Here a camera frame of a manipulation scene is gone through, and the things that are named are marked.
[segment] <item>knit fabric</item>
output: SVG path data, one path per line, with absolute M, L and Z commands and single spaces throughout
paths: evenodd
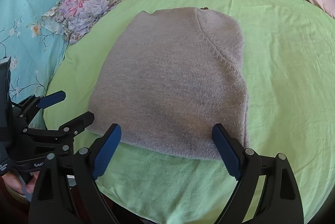
M 88 110 L 89 127 L 112 123 L 122 142 L 160 153 L 220 159 L 211 138 L 222 123 L 247 147 L 247 86 L 238 23 L 212 10 L 140 12 L 108 54 Z

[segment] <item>human hand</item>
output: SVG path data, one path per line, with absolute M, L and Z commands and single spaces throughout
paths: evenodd
M 33 193 L 39 173 L 40 173 L 39 171 L 34 172 L 30 182 L 26 184 L 26 190 L 28 193 Z M 22 182 L 13 172 L 11 171 L 7 172 L 5 175 L 2 176 L 2 178 L 10 188 L 12 188 L 13 190 L 15 190 L 20 194 L 23 194 L 21 190 Z

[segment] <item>green bed sheet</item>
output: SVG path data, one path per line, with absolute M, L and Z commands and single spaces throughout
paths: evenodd
M 47 127 L 56 129 L 87 110 L 104 59 L 136 14 L 178 7 L 208 7 L 240 23 L 250 146 L 260 155 L 287 155 L 307 223 L 335 181 L 335 20 L 306 1 L 124 0 L 66 50 L 48 88 L 48 94 L 64 90 L 66 99 L 45 110 Z M 96 137 L 83 132 L 75 148 L 89 147 Z M 116 203 L 157 223 L 211 224 L 236 181 L 220 161 L 121 143 L 97 184 Z M 257 198 L 249 218 L 256 206 Z

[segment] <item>blue gripper pad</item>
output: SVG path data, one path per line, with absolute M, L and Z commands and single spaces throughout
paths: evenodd
M 214 126 L 212 130 L 212 139 L 217 150 L 220 153 L 220 156 L 226 166 L 230 176 L 235 177 L 236 180 L 239 180 L 242 176 L 240 171 L 240 161 L 235 154 L 232 147 L 229 145 L 227 139 L 222 134 L 218 126 Z
M 64 91 L 58 91 L 51 95 L 42 97 L 41 100 L 38 102 L 37 107 L 41 109 L 48 108 L 52 105 L 55 105 L 58 102 L 61 102 L 65 99 L 66 94 Z
M 116 148 L 118 147 L 118 144 L 120 143 L 120 140 L 121 127 L 117 125 L 94 160 L 94 169 L 92 171 L 92 177 L 94 180 L 96 180 L 98 177 L 102 176 L 105 173 L 107 166 L 111 161 L 111 158 Z

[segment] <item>blue floral bedding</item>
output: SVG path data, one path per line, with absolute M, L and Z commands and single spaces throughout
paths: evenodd
M 41 15 L 59 0 L 0 0 L 0 58 L 11 56 L 10 96 L 20 102 L 31 94 L 44 95 L 64 58 L 61 35 L 41 25 Z M 42 114 L 32 121 L 44 127 Z

